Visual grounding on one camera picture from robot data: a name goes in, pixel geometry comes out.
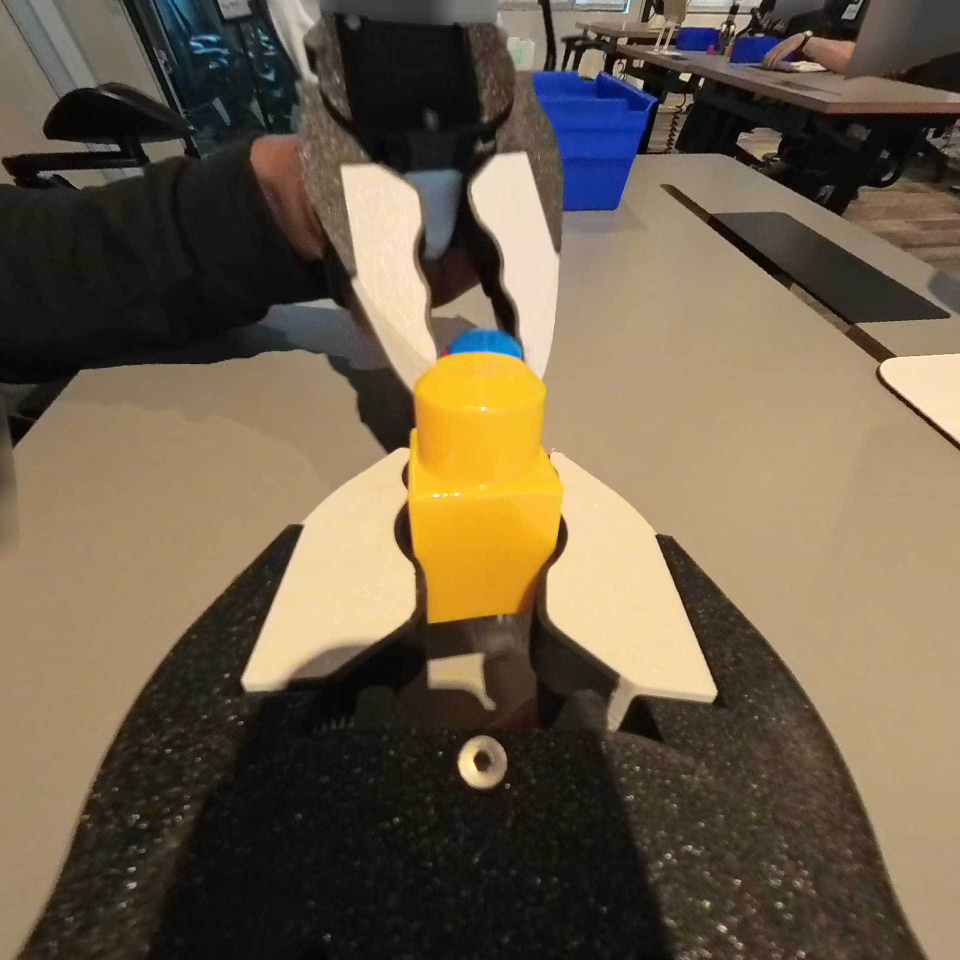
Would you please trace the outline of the blue one-stud block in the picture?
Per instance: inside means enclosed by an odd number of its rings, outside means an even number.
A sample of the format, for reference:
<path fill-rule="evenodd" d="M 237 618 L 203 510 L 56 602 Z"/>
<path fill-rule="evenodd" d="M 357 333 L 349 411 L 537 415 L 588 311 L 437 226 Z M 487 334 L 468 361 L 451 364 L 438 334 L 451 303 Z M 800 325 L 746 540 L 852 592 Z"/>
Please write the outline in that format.
<path fill-rule="evenodd" d="M 475 327 L 463 331 L 449 345 L 457 354 L 501 354 L 523 359 L 520 343 L 509 333 L 500 329 Z"/>

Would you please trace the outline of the person's left hand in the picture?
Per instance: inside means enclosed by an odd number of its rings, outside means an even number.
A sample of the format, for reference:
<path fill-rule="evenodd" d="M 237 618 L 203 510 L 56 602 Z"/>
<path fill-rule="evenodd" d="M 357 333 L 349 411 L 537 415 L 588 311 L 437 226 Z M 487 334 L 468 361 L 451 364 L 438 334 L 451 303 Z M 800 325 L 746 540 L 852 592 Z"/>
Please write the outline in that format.
<path fill-rule="evenodd" d="M 306 143 L 295 134 L 266 135 L 249 148 L 251 169 L 273 221 L 299 259 L 321 263 L 328 238 L 307 194 Z M 432 306 L 445 306 L 479 285 L 479 277 L 462 246 L 451 246 L 437 261 L 421 262 Z"/>

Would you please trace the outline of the yellow one-stud block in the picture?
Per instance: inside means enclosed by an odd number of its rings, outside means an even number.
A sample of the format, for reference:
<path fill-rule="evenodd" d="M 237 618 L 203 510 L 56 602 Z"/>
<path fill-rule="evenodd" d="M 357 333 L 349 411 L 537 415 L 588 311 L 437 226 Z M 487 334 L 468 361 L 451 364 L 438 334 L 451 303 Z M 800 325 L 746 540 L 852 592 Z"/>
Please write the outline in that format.
<path fill-rule="evenodd" d="M 562 516 L 545 407 L 544 382 L 506 354 L 448 354 L 416 382 L 408 513 L 429 623 L 532 611 Z"/>

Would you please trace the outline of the white stand base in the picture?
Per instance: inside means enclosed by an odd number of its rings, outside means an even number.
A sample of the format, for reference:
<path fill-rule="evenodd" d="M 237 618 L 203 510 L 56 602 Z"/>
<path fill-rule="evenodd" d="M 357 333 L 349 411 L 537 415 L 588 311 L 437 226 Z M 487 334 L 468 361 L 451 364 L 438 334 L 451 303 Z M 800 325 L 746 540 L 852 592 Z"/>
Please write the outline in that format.
<path fill-rule="evenodd" d="M 959 354 L 898 356 L 882 361 L 880 381 L 959 446 Z"/>

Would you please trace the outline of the black table pad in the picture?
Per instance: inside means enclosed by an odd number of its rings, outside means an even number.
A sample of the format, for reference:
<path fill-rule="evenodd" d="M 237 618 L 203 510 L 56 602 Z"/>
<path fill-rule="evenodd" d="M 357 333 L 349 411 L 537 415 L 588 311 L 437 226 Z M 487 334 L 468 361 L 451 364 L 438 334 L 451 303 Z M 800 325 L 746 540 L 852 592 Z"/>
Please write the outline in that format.
<path fill-rule="evenodd" d="M 790 214 L 723 212 L 708 224 L 767 273 L 850 325 L 942 320 L 949 313 Z"/>

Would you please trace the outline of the wooden desk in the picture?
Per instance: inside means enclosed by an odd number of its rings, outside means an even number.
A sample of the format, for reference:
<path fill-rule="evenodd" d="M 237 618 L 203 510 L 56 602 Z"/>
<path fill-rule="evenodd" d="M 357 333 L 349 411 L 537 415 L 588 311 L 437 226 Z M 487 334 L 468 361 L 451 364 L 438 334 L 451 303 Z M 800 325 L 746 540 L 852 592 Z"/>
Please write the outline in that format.
<path fill-rule="evenodd" d="M 639 30 L 578 23 L 604 68 L 639 80 L 660 109 L 684 97 L 670 151 L 729 157 L 837 214 L 892 186 L 930 134 L 958 123 L 958 93 L 829 71 L 767 71 L 727 56 L 640 43 Z"/>

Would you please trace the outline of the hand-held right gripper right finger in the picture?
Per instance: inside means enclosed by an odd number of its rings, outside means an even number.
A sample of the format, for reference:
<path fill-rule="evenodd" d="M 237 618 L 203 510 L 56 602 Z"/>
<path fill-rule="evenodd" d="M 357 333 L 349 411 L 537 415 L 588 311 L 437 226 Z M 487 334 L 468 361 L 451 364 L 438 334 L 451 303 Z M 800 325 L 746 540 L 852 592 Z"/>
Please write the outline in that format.
<path fill-rule="evenodd" d="M 535 673 L 558 698 L 592 691 L 618 731 L 638 698 L 714 705 L 718 687 L 656 531 L 561 452 L 562 532 L 535 605 Z"/>

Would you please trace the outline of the black office chair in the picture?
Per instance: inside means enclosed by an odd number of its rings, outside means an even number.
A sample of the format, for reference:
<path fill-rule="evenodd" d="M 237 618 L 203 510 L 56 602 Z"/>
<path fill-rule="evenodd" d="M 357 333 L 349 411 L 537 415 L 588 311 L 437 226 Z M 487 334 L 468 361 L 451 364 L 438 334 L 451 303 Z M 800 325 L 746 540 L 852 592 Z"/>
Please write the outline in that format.
<path fill-rule="evenodd" d="M 537 1 L 544 27 L 545 54 L 542 70 L 554 72 L 558 69 L 557 36 L 550 1 Z M 571 34 L 563 37 L 563 59 L 560 70 L 579 71 L 584 54 L 589 51 L 606 53 L 606 44 L 589 35 Z"/>
<path fill-rule="evenodd" d="M 179 141 L 198 158 L 192 130 L 171 108 L 122 82 L 73 89 L 51 107 L 42 133 L 85 150 L 20 153 L 2 158 L 16 186 L 76 190 L 69 173 L 125 174 L 151 163 L 145 146 Z"/>

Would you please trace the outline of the blue plastic bin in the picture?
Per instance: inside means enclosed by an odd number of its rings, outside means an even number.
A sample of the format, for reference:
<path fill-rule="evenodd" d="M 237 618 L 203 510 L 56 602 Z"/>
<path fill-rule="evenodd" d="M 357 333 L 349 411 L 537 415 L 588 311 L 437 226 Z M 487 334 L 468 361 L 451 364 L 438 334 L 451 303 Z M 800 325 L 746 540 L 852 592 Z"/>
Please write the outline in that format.
<path fill-rule="evenodd" d="M 560 153 L 563 210 L 616 210 L 658 99 L 606 72 L 532 77 Z"/>

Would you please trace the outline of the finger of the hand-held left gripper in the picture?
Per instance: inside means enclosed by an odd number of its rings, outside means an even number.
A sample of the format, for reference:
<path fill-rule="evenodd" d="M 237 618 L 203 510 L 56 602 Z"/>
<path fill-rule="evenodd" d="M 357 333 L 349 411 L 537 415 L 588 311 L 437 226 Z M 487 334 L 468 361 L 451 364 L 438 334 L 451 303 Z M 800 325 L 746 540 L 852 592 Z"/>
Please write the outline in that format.
<path fill-rule="evenodd" d="M 498 153 L 470 180 L 467 198 L 482 238 L 493 246 L 487 294 L 502 330 L 524 361 L 546 373 L 556 324 L 560 254 L 524 151 Z"/>
<path fill-rule="evenodd" d="M 421 198 L 382 165 L 342 165 L 341 180 L 355 264 L 353 293 L 393 371 L 414 388 L 438 358 L 419 255 Z"/>

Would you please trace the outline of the person's left forearm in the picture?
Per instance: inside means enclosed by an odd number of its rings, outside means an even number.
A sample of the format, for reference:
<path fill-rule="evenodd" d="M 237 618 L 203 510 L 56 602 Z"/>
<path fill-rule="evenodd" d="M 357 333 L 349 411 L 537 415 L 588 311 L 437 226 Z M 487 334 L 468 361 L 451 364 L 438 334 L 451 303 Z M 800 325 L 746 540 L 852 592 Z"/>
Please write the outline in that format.
<path fill-rule="evenodd" d="M 273 219 L 255 139 L 96 187 L 3 184 L 2 383 L 66 378 L 328 299 L 325 260 L 300 259 Z"/>

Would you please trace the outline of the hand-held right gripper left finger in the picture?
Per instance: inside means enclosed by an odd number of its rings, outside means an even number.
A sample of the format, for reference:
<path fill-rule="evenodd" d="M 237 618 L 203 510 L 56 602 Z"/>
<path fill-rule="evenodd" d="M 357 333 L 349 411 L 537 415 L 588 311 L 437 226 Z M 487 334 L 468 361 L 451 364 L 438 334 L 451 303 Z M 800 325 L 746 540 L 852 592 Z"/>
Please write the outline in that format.
<path fill-rule="evenodd" d="M 243 671 L 244 691 L 330 679 L 412 621 L 416 573 L 396 534 L 409 457 L 407 448 L 391 452 L 307 515 Z"/>

